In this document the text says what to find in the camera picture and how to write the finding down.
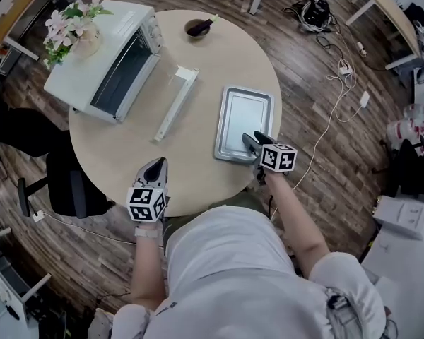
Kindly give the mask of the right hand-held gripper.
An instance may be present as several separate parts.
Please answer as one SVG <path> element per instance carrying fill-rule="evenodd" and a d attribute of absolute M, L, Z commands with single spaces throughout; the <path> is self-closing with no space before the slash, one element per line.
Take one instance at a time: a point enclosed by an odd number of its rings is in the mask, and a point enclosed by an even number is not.
<path fill-rule="evenodd" d="M 287 174 L 295 169 L 297 151 L 289 145 L 276 143 L 265 133 L 254 131 L 254 138 L 247 133 L 242 135 L 245 148 L 255 156 L 255 177 L 259 184 L 265 185 L 267 172 Z"/>

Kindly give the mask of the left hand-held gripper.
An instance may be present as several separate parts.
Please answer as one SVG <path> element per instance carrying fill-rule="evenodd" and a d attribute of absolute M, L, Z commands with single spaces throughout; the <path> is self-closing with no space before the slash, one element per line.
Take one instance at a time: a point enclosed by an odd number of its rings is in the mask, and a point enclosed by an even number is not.
<path fill-rule="evenodd" d="M 168 161 L 154 159 L 137 173 L 137 182 L 128 189 L 126 207 L 135 222 L 157 222 L 164 217 L 169 199 L 166 187 L 152 187 L 148 183 L 167 184 Z"/>

